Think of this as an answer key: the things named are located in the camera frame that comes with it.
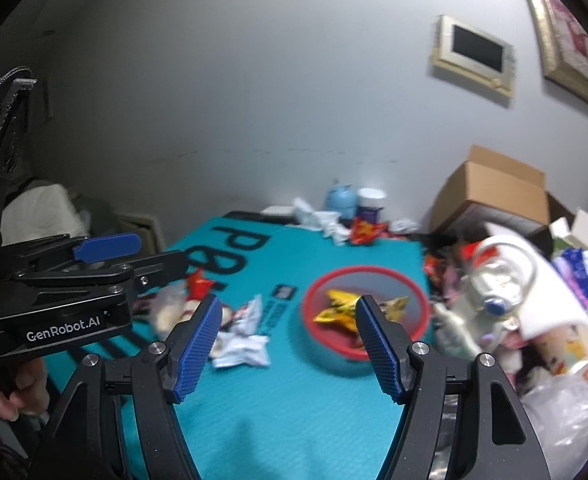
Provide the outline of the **person's left hand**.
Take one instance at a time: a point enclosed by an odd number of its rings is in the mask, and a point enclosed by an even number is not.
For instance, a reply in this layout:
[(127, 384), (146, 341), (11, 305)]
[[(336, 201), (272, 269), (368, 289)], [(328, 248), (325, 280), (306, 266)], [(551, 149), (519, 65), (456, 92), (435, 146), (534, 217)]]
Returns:
[(14, 389), (6, 396), (0, 390), (0, 418), (15, 422), (20, 415), (39, 416), (47, 411), (50, 396), (44, 358), (23, 364), (13, 379)]

